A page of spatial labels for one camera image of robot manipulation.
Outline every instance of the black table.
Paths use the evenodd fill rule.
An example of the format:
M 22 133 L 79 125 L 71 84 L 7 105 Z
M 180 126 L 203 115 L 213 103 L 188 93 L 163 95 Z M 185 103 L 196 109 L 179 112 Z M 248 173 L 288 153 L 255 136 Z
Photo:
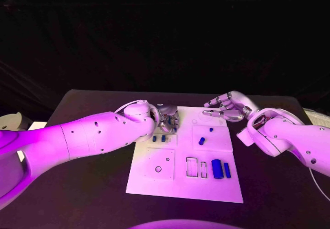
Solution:
M 202 106 L 216 94 L 136 93 L 71 90 L 48 126 L 123 104 L 147 99 L 152 104 Z M 251 96 L 265 107 L 309 117 L 293 97 Z M 244 204 L 126 194 L 134 144 L 108 154 L 79 158 L 46 171 L 0 211 L 0 228 L 127 228 L 163 219 L 198 219 L 242 228 L 329 228 L 330 202 L 323 197 L 309 168 L 286 152 L 275 158 L 247 147 L 237 132 L 247 121 L 228 123 Z M 314 172 L 330 195 L 330 178 Z

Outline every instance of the white cable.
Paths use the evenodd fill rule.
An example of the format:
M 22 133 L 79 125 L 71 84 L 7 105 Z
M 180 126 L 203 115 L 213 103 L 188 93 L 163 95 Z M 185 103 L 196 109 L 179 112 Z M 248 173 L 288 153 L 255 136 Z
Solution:
M 127 103 L 126 105 L 123 105 L 123 106 L 116 110 L 116 113 L 117 113 L 123 108 L 126 108 L 130 104 L 133 104 L 133 103 L 136 103 L 136 102 L 140 102 L 140 101 L 141 101 L 141 100 L 136 100 L 136 101 Z
M 323 196 L 324 196 L 324 197 L 329 199 L 329 201 L 330 201 L 330 198 L 329 198 L 329 197 L 327 197 L 327 195 L 324 194 L 324 192 L 323 192 L 323 190 L 322 190 L 322 188 L 320 188 L 320 186 L 319 186 L 319 184 L 317 184 L 317 181 L 316 181 L 316 178 L 314 178 L 313 172 L 311 172 L 311 178 L 313 178 L 313 180 L 314 180 L 316 186 L 317 186 L 317 188 L 319 188 L 319 190 L 320 190 L 320 192 L 322 192 Z

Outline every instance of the small blue part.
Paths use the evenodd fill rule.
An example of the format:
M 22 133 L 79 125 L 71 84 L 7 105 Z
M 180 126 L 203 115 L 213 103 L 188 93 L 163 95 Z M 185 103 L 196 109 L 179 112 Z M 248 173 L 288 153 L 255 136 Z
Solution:
M 205 138 L 202 137 L 199 140 L 199 144 L 203 145 L 205 144 Z
M 224 171 L 222 171 L 222 161 L 219 159 L 212 160 L 212 170 L 213 170 L 215 179 L 222 179 Z
M 225 166 L 225 176 L 226 176 L 226 178 L 232 178 L 232 176 L 231 176 L 231 170 L 229 170 L 229 164 L 228 163 L 224 163 L 224 166 Z

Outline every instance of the dark background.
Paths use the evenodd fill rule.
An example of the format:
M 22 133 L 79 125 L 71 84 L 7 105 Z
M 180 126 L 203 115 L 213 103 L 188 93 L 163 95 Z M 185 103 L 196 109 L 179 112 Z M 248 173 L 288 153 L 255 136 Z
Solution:
M 329 8 L 293 1 L 2 1 L 0 115 L 74 89 L 294 96 L 327 113 Z

